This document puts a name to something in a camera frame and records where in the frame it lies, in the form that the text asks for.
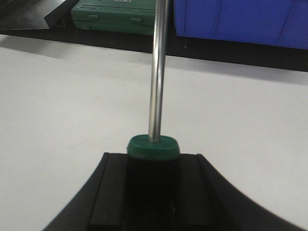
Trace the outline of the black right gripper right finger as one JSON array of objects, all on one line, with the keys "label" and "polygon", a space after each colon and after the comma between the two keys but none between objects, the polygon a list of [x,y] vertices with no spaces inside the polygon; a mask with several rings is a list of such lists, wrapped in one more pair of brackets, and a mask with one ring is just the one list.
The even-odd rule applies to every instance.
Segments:
[{"label": "black right gripper right finger", "polygon": [[179,231],[296,231],[228,182],[201,154],[179,157]]}]

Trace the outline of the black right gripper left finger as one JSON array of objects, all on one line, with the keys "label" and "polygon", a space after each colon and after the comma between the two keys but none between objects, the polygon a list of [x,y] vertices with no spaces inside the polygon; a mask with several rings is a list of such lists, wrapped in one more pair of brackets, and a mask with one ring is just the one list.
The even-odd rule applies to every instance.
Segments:
[{"label": "black right gripper left finger", "polygon": [[123,230],[127,165],[126,154],[104,153],[87,182],[45,230]]}]

